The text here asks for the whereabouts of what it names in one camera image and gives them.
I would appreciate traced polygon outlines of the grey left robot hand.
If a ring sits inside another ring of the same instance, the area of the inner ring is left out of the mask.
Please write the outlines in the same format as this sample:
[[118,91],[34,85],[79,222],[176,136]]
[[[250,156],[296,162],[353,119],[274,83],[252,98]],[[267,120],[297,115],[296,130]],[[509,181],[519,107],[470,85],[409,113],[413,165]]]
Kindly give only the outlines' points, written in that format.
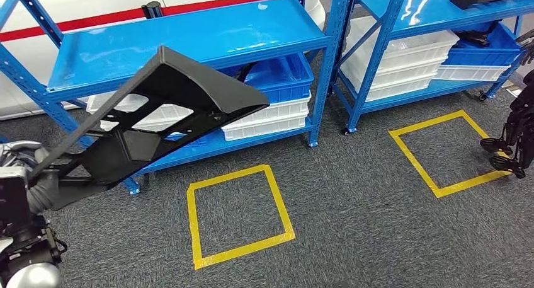
[[1,176],[26,176],[49,155],[36,141],[1,143]]

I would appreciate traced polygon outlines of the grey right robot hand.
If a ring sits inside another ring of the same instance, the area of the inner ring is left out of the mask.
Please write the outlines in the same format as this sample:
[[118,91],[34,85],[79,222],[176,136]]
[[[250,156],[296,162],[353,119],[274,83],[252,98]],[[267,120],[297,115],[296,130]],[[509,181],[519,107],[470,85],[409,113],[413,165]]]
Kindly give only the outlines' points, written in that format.
[[508,171],[522,179],[533,161],[533,83],[510,104],[511,112],[499,138],[484,138],[480,146],[494,153],[490,164],[495,170]]

